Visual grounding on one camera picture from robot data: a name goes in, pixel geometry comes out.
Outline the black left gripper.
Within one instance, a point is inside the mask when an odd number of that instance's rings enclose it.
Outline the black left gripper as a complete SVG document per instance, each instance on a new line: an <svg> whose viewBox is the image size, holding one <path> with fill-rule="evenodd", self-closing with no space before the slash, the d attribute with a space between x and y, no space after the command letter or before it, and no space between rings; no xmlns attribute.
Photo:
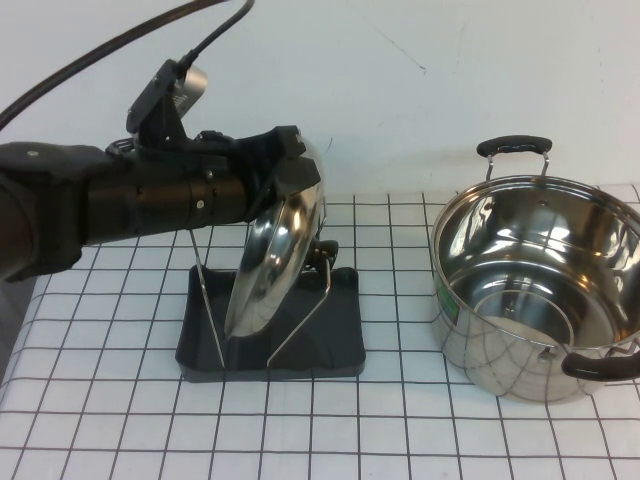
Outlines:
<svg viewBox="0 0 640 480"><path fill-rule="evenodd" d="M256 219L275 204L278 196L297 194L320 182L319 170L311 158L286 159L281 165L283 151L285 156L301 156L306 152L295 125L274 127L244 138L204 130L194 140L207 153L226 158L228 171L240 180L245 204L242 220Z"/></svg>

